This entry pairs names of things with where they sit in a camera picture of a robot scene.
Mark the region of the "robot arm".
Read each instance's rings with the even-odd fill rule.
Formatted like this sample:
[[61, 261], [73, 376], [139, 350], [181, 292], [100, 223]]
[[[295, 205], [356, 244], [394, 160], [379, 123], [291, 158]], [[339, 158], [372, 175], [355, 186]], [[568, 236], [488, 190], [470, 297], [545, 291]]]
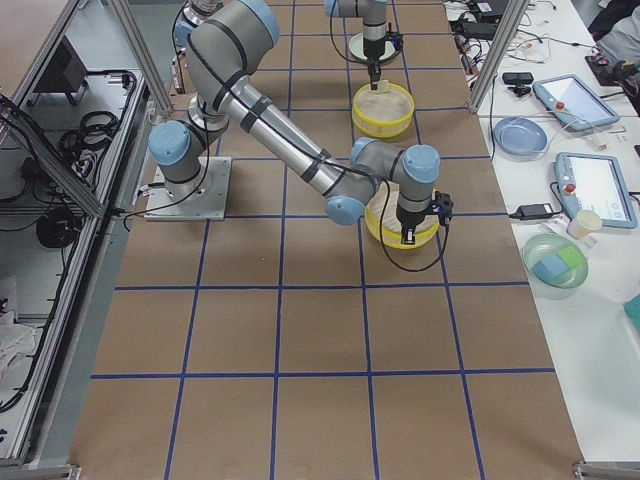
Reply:
[[251, 74], [278, 39], [277, 19], [263, 1], [229, 1], [187, 35], [197, 92], [192, 109], [182, 120], [155, 126], [148, 140], [166, 189], [196, 189], [203, 176], [199, 156], [224, 130], [214, 120], [221, 114], [321, 194], [326, 214], [339, 225], [356, 223], [381, 182], [391, 181], [399, 187], [396, 217], [403, 244], [415, 242], [416, 229], [428, 215], [448, 226], [453, 202], [434, 188], [440, 167], [435, 148], [400, 149], [366, 135], [354, 143], [350, 164], [339, 165], [251, 85]]
[[[324, 2], [326, 15], [330, 18], [329, 30], [332, 45], [345, 60], [367, 67], [372, 91], [381, 87], [382, 65], [398, 56], [404, 47], [403, 34], [393, 31], [387, 21], [387, 1], [375, 0], [327, 0]], [[332, 18], [357, 18], [362, 21], [359, 49], [348, 49], [342, 54], [333, 39]]]

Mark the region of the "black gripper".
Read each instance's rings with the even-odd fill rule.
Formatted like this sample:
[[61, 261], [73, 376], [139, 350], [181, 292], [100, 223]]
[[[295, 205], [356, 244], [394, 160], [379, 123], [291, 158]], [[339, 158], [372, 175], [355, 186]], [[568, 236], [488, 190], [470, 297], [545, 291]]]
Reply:
[[368, 62], [369, 83], [372, 91], [378, 89], [380, 81], [380, 63], [388, 62], [403, 50], [403, 34], [387, 31], [384, 35], [373, 38], [363, 35], [363, 53]]
[[426, 216], [437, 216], [439, 224], [449, 228], [453, 217], [454, 202], [448, 193], [434, 190], [426, 200], [413, 201], [399, 193], [396, 217], [401, 225], [401, 242], [406, 246], [415, 244], [416, 228]]

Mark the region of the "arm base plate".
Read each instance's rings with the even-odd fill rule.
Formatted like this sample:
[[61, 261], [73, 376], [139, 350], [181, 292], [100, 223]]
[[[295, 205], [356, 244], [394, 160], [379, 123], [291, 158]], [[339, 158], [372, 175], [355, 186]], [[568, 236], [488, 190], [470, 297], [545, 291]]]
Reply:
[[167, 182], [159, 166], [149, 190], [144, 218], [158, 221], [223, 221], [231, 175], [230, 157], [199, 158], [198, 176], [184, 184]]

